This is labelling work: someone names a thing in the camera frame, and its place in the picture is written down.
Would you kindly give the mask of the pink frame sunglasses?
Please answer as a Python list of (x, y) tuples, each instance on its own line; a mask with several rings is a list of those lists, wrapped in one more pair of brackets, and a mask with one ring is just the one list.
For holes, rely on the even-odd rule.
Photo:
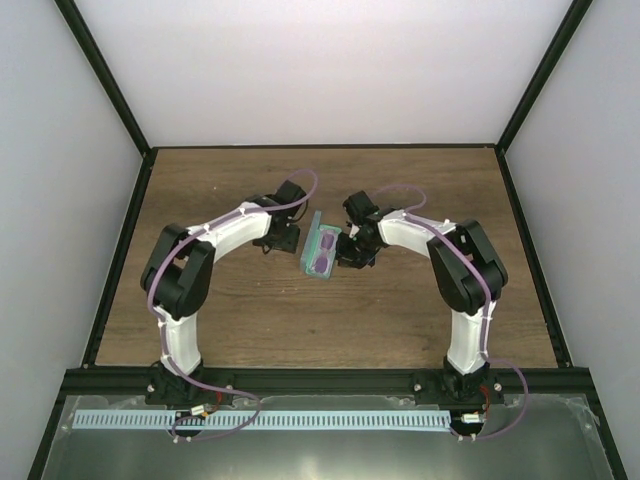
[(317, 246), (317, 255), (313, 260), (311, 271), (315, 274), (324, 275), (329, 271), (331, 263), (331, 253), (336, 243), (336, 232), (334, 230), (323, 230)]

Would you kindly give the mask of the grey green glasses case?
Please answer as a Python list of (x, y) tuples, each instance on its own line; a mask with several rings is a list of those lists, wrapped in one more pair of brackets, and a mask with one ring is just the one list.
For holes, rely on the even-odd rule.
[(342, 229), (322, 222), (322, 212), (312, 217), (300, 257), (300, 270), (309, 277), (328, 280), (336, 259), (336, 248)]

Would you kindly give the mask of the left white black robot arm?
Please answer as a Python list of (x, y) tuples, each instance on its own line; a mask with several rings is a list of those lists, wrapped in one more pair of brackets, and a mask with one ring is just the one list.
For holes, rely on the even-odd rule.
[(204, 392), (197, 342), (197, 315), (209, 294), (214, 265), (254, 241), (274, 244), (296, 228), (292, 222), (313, 195), (290, 180), (273, 194), (254, 195), (213, 220), (191, 227), (170, 224), (161, 231), (141, 275), (147, 308), (156, 318), (160, 362), (172, 375), (170, 393), (181, 403)]

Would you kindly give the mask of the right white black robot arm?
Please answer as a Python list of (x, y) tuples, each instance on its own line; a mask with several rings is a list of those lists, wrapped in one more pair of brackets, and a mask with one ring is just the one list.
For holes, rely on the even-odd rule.
[(451, 400), (468, 402), (487, 378), (490, 323), (508, 283), (506, 267), (483, 227), (476, 220), (437, 222), (407, 209), (382, 209), (363, 191), (349, 196), (342, 207), (350, 231), (337, 240), (339, 266), (372, 267), (377, 255), (389, 247), (404, 248), (431, 262), (452, 319), (442, 388)]

